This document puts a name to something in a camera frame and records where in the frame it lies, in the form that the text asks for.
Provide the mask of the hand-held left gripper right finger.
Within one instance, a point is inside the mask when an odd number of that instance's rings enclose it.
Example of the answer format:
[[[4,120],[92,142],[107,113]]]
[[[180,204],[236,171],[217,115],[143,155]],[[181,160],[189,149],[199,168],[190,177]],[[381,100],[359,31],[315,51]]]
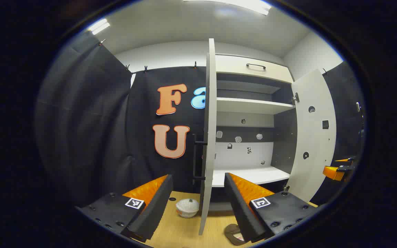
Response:
[[[253,243],[286,232],[317,210],[288,190],[274,193],[233,173],[225,173],[224,190],[244,240]]]

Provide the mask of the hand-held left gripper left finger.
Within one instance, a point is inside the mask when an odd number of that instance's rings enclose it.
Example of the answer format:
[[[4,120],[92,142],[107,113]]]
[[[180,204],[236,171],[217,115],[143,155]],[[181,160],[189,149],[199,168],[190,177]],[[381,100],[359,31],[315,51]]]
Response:
[[[76,209],[116,236],[145,243],[159,226],[172,190],[173,177],[167,174],[127,193],[107,193]]]

